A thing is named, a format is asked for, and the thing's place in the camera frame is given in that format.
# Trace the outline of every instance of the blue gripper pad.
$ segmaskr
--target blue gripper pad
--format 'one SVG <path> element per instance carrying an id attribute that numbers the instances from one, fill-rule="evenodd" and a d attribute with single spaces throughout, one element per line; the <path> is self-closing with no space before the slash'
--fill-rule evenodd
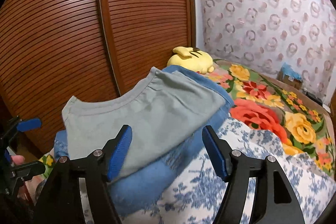
<path id="1" fill-rule="evenodd" d="M 129 146 L 131 145 L 131 141 L 132 129 L 130 126 L 127 126 L 126 130 L 122 133 L 122 137 L 120 138 L 120 141 L 115 147 L 115 150 L 110 158 L 109 170 L 107 173 L 107 178 L 109 181 L 112 181 L 118 176 L 124 164 L 127 152 L 129 150 Z"/>
<path id="2" fill-rule="evenodd" d="M 41 125 L 41 120 L 39 118 L 34 118 L 27 121 L 19 122 L 16 126 L 16 129 L 20 132 L 26 132 L 28 130 L 40 128 Z"/>
<path id="3" fill-rule="evenodd" d="M 223 158 L 220 150 L 218 149 L 216 145 L 216 142 L 213 139 L 212 134 L 210 133 L 207 127 L 204 127 L 202 130 L 202 140 L 203 140 L 205 149 L 208 152 L 209 158 L 216 172 L 216 175 L 220 177 L 223 181 L 226 180 L 226 178 L 228 177 L 228 173 L 226 171 L 226 164 L 225 164 L 226 161 Z"/>
<path id="4" fill-rule="evenodd" d="M 9 152 L 8 152 L 7 149 L 5 149 L 5 158 L 6 158 L 6 160 L 7 160 L 9 163 L 12 162 L 12 158 L 11 158 L 11 156 L 10 156 L 10 154 L 9 154 Z"/>

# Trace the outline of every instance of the plush toy ear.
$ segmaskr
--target plush toy ear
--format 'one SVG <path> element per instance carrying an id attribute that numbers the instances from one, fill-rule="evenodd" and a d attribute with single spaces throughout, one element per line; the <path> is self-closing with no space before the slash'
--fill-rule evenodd
<path id="1" fill-rule="evenodd" d="M 193 51 L 193 48 L 185 47 L 176 47 L 173 49 L 173 53 L 181 54 L 182 56 L 192 56 L 190 52 Z"/>

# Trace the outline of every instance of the patterned wallpaper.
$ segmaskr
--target patterned wallpaper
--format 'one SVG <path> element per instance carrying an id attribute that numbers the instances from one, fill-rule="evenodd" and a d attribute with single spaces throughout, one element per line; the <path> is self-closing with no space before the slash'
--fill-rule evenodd
<path id="1" fill-rule="evenodd" d="M 336 56 L 330 0 L 202 0 L 204 46 L 212 55 L 276 77 L 283 62 L 323 98 Z"/>

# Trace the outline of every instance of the gray t-shirt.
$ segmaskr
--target gray t-shirt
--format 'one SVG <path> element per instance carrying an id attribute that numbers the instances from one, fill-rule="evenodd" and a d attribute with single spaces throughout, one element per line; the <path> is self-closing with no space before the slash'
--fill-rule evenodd
<path id="1" fill-rule="evenodd" d="M 87 103 L 71 97 L 62 110 L 69 157 L 78 159 L 102 149 L 128 124 L 133 137 L 119 177 L 128 176 L 183 142 L 225 102 L 178 71 L 153 67 L 117 99 Z"/>

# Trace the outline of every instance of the metal screw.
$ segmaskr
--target metal screw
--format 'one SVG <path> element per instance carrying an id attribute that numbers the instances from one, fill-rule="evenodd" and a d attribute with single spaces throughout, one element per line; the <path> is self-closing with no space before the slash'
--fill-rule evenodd
<path id="1" fill-rule="evenodd" d="M 67 161 L 67 159 L 68 159 L 68 158 L 67 158 L 66 156 L 62 156 L 62 157 L 59 158 L 58 161 L 59 161 L 60 163 L 64 163 L 64 162 Z"/>
<path id="2" fill-rule="evenodd" d="M 276 161 L 275 157 L 273 157 L 272 155 L 267 156 L 267 159 L 268 159 L 270 162 L 275 162 L 275 161 Z"/>
<path id="3" fill-rule="evenodd" d="M 239 151 L 239 150 L 233 150 L 232 151 L 232 155 L 233 156 L 236 156 L 236 157 L 239 157 L 242 153 Z"/>
<path id="4" fill-rule="evenodd" d="M 100 149 L 98 149 L 98 150 L 95 150 L 93 152 L 93 154 L 94 154 L 94 156 L 99 157 L 99 156 L 101 156 L 103 154 L 103 151 L 101 151 Z"/>

